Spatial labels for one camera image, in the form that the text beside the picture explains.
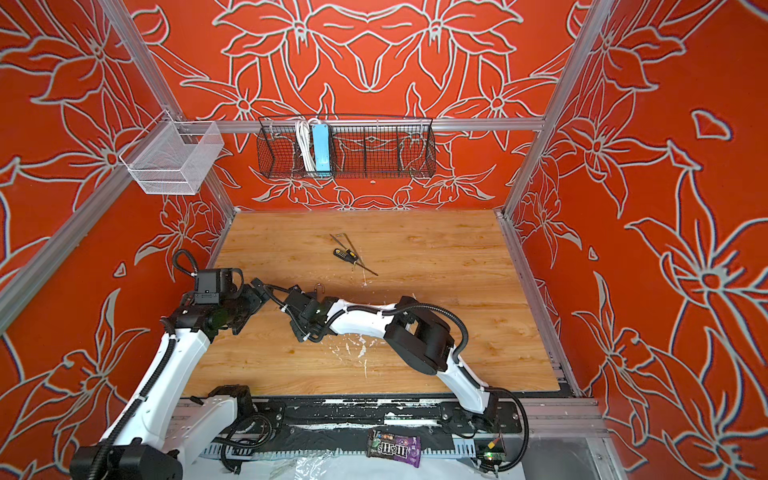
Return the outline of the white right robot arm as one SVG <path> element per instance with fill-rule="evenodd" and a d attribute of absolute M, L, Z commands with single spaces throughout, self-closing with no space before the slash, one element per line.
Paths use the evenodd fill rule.
<path fill-rule="evenodd" d="M 520 399 L 511 391 L 484 382 L 468 366 L 462 352 L 469 343 L 465 323 L 446 308 L 403 296 L 387 305 L 352 303 L 341 298 L 318 299 L 300 287 L 264 286 L 267 297 L 290 319 L 300 342 L 320 343 L 325 337 L 360 335 L 381 339 L 411 369 L 437 377 L 458 400 L 477 430 L 503 436 L 497 416 L 500 400 L 509 399 L 521 425 L 521 444 L 510 460 L 483 453 L 474 466 L 499 474 L 520 465 L 530 444 L 530 424 Z"/>

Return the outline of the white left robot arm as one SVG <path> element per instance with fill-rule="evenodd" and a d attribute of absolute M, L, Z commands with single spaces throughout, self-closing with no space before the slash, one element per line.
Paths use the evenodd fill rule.
<path fill-rule="evenodd" d="M 257 282 L 231 293 L 197 290 L 162 323 L 157 354 L 126 407 L 93 446 L 79 448 L 69 473 L 74 479 L 181 479 L 217 436 L 234 445 L 237 432 L 272 427 L 253 405 L 248 387 L 225 385 L 188 407 L 182 393 L 217 334 L 239 334 L 269 300 Z"/>

